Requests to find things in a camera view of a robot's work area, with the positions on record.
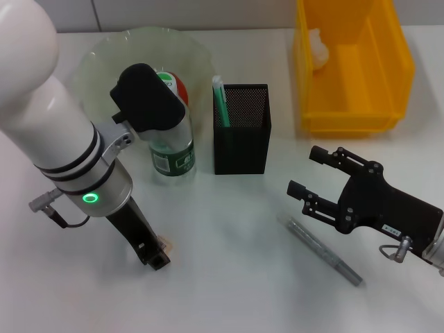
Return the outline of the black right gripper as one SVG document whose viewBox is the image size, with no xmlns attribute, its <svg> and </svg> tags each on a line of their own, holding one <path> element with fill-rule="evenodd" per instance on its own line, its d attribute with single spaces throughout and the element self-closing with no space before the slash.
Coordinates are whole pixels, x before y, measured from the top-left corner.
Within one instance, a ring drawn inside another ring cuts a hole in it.
<svg viewBox="0 0 444 333">
<path fill-rule="evenodd" d="M 443 210 L 392 187 L 384 179 L 381 166 L 375 168 L 343 147 L 329 153 L 320 146 L 313 146 L 309 159 L 338 169 L 350 178 L 338 204 L 291 180 L 287 194 L 304 202 L 304 215 L 333 226 L 343 234 L 369 227 L 396 241 L 409 237 L 414 255 L 421 255 L 441 230 Z"/>
</svg>

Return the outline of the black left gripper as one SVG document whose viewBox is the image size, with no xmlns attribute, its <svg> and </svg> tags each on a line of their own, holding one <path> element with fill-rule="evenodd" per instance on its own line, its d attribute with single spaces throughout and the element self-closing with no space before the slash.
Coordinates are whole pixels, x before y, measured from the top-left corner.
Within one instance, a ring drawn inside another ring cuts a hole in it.
<svg viewBox="0 0 444 333">
<path fill-rule="evenodd" d="M 123 235 L 132 246 L 143 265 L 160 270 L 171 262 L 165 250 L 167 246 L 158 243 L 157 236 L 134 200 L 128 200 L 119 210 L 106 219 Z"/>
</svg>

